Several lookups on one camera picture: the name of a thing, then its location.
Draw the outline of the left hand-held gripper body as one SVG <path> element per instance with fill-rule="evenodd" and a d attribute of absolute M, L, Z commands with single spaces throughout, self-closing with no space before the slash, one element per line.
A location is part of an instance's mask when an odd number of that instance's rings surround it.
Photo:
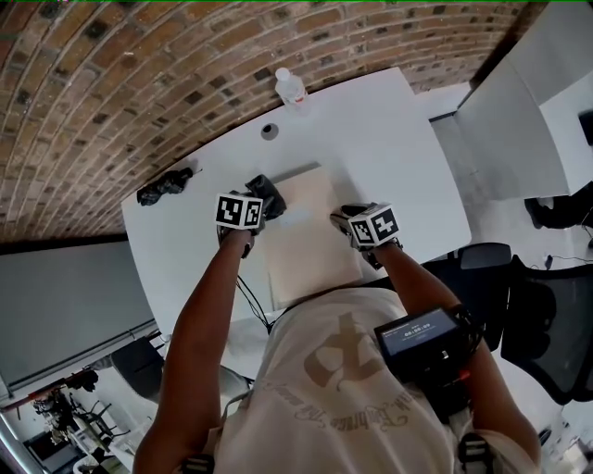
<path fill-rule="evenodd" d="M 214 222 L 219 244 L 231 231 L 249 231 L 252 237 L 265 228 L 269 201 L 248 193 L 219 193 Z"/>

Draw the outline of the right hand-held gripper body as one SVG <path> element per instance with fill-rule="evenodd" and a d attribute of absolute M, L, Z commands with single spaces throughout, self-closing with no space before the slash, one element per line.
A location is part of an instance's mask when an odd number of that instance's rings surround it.
<path fill-rule="evenodd" d="M 383 267 L 372 253 L 375 248 L 389 243 L 403 248 L 397 237 L 399 226 L 390 204 L 372 202 L 343 205 L 330 214 L 330 221 L 373 269 Z"/>

